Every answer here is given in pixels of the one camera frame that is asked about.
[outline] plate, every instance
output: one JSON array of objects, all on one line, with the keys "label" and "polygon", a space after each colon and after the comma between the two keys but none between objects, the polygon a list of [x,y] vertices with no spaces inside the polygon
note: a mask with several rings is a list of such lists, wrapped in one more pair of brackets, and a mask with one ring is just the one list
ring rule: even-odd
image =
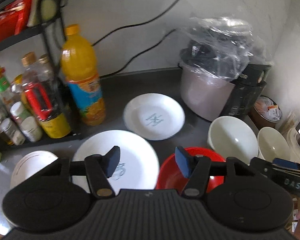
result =
[{"label": "plate", "polygon": [[143,94],[133,98],[123,111],[126,127],[147,140],[164,140],[174,136],[185,123],[185,112],[171,97]]},{"label": "plate", "polygon": [[[157,155],[146,140],[132,132],[111,130],[98,133],[80,146],[73,161],[83,161],[92,154],[105,155],[113,146],[119,146],[121,150],[119,165],[108,179],[116,194],[121,188],[154,189],[159,174]],[[72,182],[90,192],[85,177],[72,176]]]},{"label": "plate", "polygon": [[48,151],[35,151],[24,156],[15,166],[10,182],[10,189],[19,185],[44,167],[53,163],[57,156]]}]

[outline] clear plastic wrap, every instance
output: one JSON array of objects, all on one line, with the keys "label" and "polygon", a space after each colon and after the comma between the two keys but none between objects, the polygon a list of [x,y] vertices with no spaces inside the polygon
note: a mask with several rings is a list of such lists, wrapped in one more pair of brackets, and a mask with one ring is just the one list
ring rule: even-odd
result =
[{"label": "clear plastic wrap", "polygon": [[183,28],[191,40],[180,51],[182,66],[205,77],[209,84],[216,83],[215,79],[230,82],[238,78],[252,56],[251,31],[247,22],[230,17],[192,18],[190,26]]}]

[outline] countertop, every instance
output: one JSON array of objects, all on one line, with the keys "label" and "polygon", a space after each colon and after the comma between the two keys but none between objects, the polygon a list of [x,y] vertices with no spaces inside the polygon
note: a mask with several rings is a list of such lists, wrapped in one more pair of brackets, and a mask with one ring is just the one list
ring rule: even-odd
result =
[{"label": "countertop", "polygon": [[176,146],[206,147],[210,122],[194,114],[182,101],[179,92],[180,69],[161,69],[122,74],[101,80],[101,87],[106,103],[106,119],[98,126],[89,127],[81,124],[84,140],[75,140],[50,145],[23,148],[3,152],[0,163],[0,234],[8,233],[10,227],[1,212],[1,202],[9,191],[10,179],[17,162],[26,154],[36,150],[53,152],[58,157],[74,155],[79,146],[90,136],[106,130],[127,130],[122,113],[125,105],[134,97],[145,93],[160,93],[174,98],[185,111],[186,121],[175,136],[162,141],[149,141],[157,153],[160,164],[174,152]]}]

